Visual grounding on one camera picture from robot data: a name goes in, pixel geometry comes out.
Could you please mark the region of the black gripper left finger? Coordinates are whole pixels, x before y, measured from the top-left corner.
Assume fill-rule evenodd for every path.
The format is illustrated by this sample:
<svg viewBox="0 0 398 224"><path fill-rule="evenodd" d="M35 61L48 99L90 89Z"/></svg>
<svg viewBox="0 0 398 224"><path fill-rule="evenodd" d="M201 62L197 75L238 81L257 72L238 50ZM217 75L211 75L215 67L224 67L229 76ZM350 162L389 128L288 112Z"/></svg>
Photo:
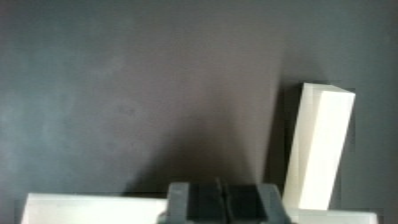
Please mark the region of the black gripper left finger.
<svg viewBox="0 0 398 224"><path fill-rule="evenodd" d="M215 184L170 184L158 224L224 224L222 196Z"/></svg>

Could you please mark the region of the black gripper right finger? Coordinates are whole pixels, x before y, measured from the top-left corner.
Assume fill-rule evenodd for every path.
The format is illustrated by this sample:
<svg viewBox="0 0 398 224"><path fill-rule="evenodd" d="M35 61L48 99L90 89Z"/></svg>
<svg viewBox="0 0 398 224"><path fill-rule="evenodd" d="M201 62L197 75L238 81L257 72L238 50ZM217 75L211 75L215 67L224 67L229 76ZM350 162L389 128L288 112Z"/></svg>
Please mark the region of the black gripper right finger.
<svg viewBox="0 0 398 224"><path fill-rule="evenodd" d="M227 224L291 224L273 184L226 187Z"/></svg>

